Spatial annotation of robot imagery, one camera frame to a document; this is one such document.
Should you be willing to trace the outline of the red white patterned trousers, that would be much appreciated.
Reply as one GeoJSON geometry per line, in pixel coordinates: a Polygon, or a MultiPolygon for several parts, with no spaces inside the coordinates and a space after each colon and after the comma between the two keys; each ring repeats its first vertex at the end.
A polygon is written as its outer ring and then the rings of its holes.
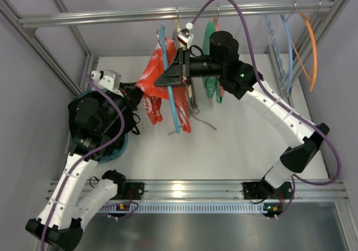
{"type": "MultiPolygon", "coordinates": [[[[164,73],[162,48],[157,45],[155,51],[149,59],[148,65],[136,86],[143,91],[142,104],[145,111],[152,122],[157,124],[163,121],[160,112],[162,100],[169,99],[167,87],[156,87],[154,82],[164,73]]],[[[173,96],[175,107],[177,110],[178,120],[182,129],[186,133],[191,132],[191,124],[189,120],[189,103],[187,99],[186,88],[174,87],[173,96]]]]}

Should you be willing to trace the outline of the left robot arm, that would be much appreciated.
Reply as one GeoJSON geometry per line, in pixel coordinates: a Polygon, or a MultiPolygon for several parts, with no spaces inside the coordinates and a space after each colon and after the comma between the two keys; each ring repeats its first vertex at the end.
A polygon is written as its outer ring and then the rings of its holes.
{"type": "Polygon", "coordinates": [[[72,141],[66,165],[45,208],[25,227],[40,240],[41,250],[46,244],[74,250],[105,203],[125,193],[126,177],[109,170],[86,197],[79,198],[97,165],[118,158],[126,147],[128,133],[138,133],[134,111],[143,92],[135,83],[122,83],[119,90],[122,94],[94,87],[68,105],[72,141]]]}

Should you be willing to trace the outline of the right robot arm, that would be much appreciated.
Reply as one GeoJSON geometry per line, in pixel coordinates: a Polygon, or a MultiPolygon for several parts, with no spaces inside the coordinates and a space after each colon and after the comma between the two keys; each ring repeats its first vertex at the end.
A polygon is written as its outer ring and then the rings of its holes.
{"type": "Polygon", "coordinates": [[[253,65],[242,62],[238,41],[227,31],[209,37],[209,54],[180,48],[174,62],[154,82],[156,87],[183,87],[192,78],[217,76],[223,89],[252,107],[286,140],[288,148],[263,178],[244,193],[247,200],[276,198],[293,175],[301,173],[320,150],[329,127],[297,114],[270,88],[253,65]]]}

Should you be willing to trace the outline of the beige wooden hanger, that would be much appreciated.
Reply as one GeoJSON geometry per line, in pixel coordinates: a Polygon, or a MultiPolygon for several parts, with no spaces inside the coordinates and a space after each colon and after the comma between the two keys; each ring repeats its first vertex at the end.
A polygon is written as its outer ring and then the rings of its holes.
{"type": "MultiPolygon", "coordinates": [[[[177,34],[179,34],[181,29],[180,29],[179,14],[178,14],[177,7],[176,7],[176,14],[177,14],[177,18],[174,20],[174,24],[175,24],[177,34]]],[[[181,48],[185,48],[185,45],[183,43],[179,42],[179,39],[177,39],[177,41],[178,41],[178,46],[180,46],[181,48]]],[[[189,84],[186,88],[187,88],[187,94],[188,94],[189,98],[192,98],[192,95],[193,95],[192,86],[189,84]]]]}

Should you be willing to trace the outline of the green patterned trousers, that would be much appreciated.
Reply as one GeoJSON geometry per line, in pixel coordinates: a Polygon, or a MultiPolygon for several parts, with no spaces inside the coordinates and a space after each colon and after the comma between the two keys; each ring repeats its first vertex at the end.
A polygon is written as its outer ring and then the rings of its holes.
{"type": "MultiPolygon", "coordinates": [[[[214,20],[209,21],[205,28],[204,41],[202,45],[202,50],[205,55],[210,53],[210,36],[216,32],[214,20]]],[[[218,77],[210,76],[206,77],[203,80],[203,85],[205,88],[206,95],[209,99],[215,98],[217,103],[222,103],[223,98],[220,98],[219,92],[219,79],[218,77]]]]}

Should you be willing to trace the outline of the brown grey trousers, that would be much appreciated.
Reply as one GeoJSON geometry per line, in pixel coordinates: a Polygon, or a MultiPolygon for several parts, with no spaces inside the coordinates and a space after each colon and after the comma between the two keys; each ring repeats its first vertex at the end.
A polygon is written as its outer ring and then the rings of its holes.
{"type": "Polygon", "coordinates": [[[197,104],[197,99],[196,99],[196,92],[195,92],[195,84],[192,81],[190,85],[187,86],[187,95],[189,97],[189,113],[190,113],[190,117],[193,118],[194,120],[205,124],[206,126],[210,127],[211,129],[213,129],[214,131],[217,131],[217,128],[212,125],[211,123],[204,121],[200,118],[198,118],[198,115],[200,113],[198,104],[197,104]]]}

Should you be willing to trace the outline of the pink hanger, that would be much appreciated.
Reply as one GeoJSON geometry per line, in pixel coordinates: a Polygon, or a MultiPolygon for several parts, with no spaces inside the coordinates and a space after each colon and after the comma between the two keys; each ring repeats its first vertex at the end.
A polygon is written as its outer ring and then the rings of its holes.
{"type": "MultiPolygon", "coordinates": [[[[218,23],[218,19],[219,19],[219,14],[220,14],[220,6],[219,3],[216,4],[217,7],[217,12],[216,12],[216,16],[213,18],[214,20],[214,24],[215,24],[215,30],[219,31],[219,23],[218,23]]],[[[224,96],[224,89],[221,85],[219,85],[219,92],[220,92],[220,98],[223,98],[224,96]]]]}

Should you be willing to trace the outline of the light blue spiral hanger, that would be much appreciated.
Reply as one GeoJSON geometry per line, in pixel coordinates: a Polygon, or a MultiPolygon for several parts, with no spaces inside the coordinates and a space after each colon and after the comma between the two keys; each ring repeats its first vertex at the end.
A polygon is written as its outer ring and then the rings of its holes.
{"type": "Polygon", "coordinates": [[[276,37],[275,37],[275,33],[274,33],[274,29],[273,29],[271,20],[270,20],[268,15],[264,15],[264,19],[265,19],[265,24],[266,24],[267,29],[268,29],[268,34],[269,34],[270,40],[272,42],[272,46],[273,46],[274,53],[275,53],[275,56],[276,56],[276,61],[277,61],[278,66],[279,66],[280,74],[281,74],[282,77],[286,76],[286,70],[283,67],[283,60],[280,57],[280,50],[279,50],[279,47],[277,45],[277,40],[276,40],[276,37]]]}

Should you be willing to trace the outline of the orange hanger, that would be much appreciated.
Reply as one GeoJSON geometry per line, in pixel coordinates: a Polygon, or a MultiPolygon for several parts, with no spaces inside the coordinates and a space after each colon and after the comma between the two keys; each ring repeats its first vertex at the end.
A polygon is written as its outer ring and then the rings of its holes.
{"type": "Polygon", "coordinates": [[[315,83],[317,80],[317,74],[318,74],[318,48],[317,48],[317,39],[315,37],[315,30],[318,27],[318,17],[314,16],[318,13],[320,6],[321,6],[321,0],[318,0],[319,4],[318,4],[318,8],[314,11],[314,13],[311,15],[311,18],[308,18],[304,13],[300,13],[301,18],[303,19],[306,28],[307,28],[307,32],[308,32],[308,36],[309,36],[309,41],[310,41],[310,46],[308,47],[308,50],[310,50],[310,52],[307,54],[307,57],[312,54],[312,58],[313,58],[313,65],[312,65],[312,69],[311,71],[308,73],[305,65],[304,65],[304,60],[302,58],[303,56],[303,52],[305,50],[304,45],[301,45],[300,50],[302,51],[301,53],[297,51],[297,48],[292,40],[292,45],[293,45],[293,61],[294,61],[294,65],[293,65],[293,80],[292,83],[294,83],[295,78],[299,77],[299,72],[302,70],[302,72],[304,73],[307,81],[309,82],[309,92],[312,92],[314,87],[315,87],[315,83]]]}

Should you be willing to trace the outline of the left aluminium frame post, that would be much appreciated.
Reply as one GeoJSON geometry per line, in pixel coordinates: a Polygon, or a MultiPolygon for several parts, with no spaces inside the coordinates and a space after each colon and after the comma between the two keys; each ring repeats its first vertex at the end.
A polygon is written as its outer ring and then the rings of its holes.
{"type": "MultiPolygon", "coordinates": [[[[57,14],[65,11],[62,0],[4,0],[19,20],[27,15],[57,14]]],[[[24,29],[45,56],[50,67],[59,72],[74,91],[83,90],[82,76],[88,66],[90,51],[75,27],[37,27],[24,29]]]]}

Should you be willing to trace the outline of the aluminium frame post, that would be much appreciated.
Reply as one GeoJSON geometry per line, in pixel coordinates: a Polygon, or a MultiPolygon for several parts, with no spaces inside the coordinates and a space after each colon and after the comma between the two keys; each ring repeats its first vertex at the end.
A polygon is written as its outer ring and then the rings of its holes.
{"type": "MultiPolygon", "coordinates": [[[[19,20],[27,15],[57,14],[65,11],[62,0],[4,0],[19,20]]],[[[24,29],[45,56],[50,67],[59,72],[74,91],[83,90],[82,76],[88,66],[90,51],[75,27],[37,27],[24,29]]]]}
{"type": "Polygon", "coordinates": [[[332,27],[338,14],[347,5],[349,0],[329,0],[333,3],[330,9],[325,12],[323,10],[323,0],[314,0],[315,8],[310,18],[307,18],[305,23],[305,31],[302,38],[288,47],[288,69],[284,69],[279,48],[277,45],[274,26],[269,18],[265,15],[265,24],[268,28],[270,43],[267,46],[268,58],[274,71],[276,84],[279,89],[279,95],[293,107],[294,102],[291,96],[291,89],[293,84],[298,80],[301,74],[304,73],[304,64],[312,58],[313,71],[307,73],[307,80],[309,82],[309,90],[313,89],[317,81],[318,74],[318,45],[323,41],[324,35],[332,27]]]}

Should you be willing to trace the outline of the aluminium hanging rail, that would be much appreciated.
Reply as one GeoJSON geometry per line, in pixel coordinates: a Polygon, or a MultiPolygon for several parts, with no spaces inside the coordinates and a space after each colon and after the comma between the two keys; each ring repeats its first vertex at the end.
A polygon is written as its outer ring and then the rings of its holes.
{"type": "MultiPolygon", "coordinates": [[[[278,2],[242,3],[237,6],[244,15],[291,14],[300,12],[326,13],[334,5],[333,0],[290,0],[278,2]]],[[[232,4],[214,1],[203,12],[200,7],[164,7],[140,10],[65,12],[47,15],[23,15],[18,22],[24,28],[57,26],[95,25],[101,23],[165,21],[193,19],[200,17],[233,16],[236,10],[232,4]]]]}

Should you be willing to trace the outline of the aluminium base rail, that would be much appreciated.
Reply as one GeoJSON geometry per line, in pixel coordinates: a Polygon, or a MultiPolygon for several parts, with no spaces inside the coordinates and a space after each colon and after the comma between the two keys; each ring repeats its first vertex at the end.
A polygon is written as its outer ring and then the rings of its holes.
{"type": "Polygon", "coordinates": [[[280,198],[294,202],[347,202],[348,194],[341,180],[327,186],[313,186],[298,179],[288,180],[277,195],[266,197],[258,192],[253,180],[133,180],[126,181],[122,197],[115,196],[111,202],[132,198],[136,202],[259,202],[278,203],[280,198]]]}

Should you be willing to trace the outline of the right aluminium frame post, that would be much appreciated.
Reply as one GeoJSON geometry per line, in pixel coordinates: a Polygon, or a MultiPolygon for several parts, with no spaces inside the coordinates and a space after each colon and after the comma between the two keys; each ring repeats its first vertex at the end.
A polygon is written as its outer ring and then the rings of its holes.
{"type": "Polygon", "coordinates": [[[330,9],[325,12],[323,10],[323,0],[314,0],[315,8],[310,18],[307,18],[305,23],[305,31],[302,38],[288,47],[288,69],[284,69],[279,48],[277,45],[274,26],[269,18],[265,15],[265,24],[268,28],[270,43],[267,46],[268,58],[274,71],[276,84],[279,89],[279,95],[293,107],[294,102],[291,96],[291,89],[293,84],[298,80],[301,74],[304,73],[304,64],[312,58],[313,71],[307,73],[307,80],[309,82],[309,90],[313,89],[317,81],[318,74],[318,45],[323,41],[324,35],[332,27],[338,14],[347,5],[349,0],[329,0],[333,3],[330,9]]]}

